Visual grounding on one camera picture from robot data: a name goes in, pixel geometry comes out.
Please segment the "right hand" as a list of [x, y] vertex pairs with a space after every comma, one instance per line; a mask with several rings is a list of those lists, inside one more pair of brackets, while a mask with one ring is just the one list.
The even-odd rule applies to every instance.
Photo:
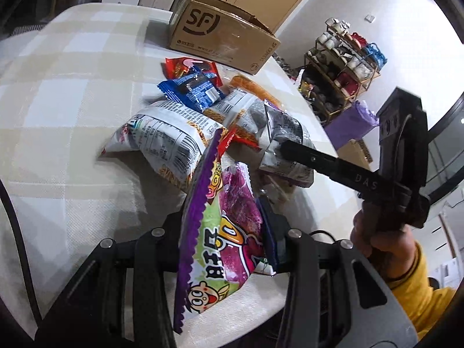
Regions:
[[408, 225], [401, 230], [372, 233], [375, 213], [359, 210], [353, 218], [351, 242], [386, 281], [397, 280], [413, 267], [417, 247]]

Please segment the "yellow right sleeve forearm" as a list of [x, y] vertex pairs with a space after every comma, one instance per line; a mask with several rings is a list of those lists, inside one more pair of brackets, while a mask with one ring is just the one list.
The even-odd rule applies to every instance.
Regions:
[[402, 277], [386, 283], [413, 324], [421, 340], [438, 322], [456, 290], [444, 287], [434, 290], [429, 285], [427, 263], [419, 242], [411, 268]]

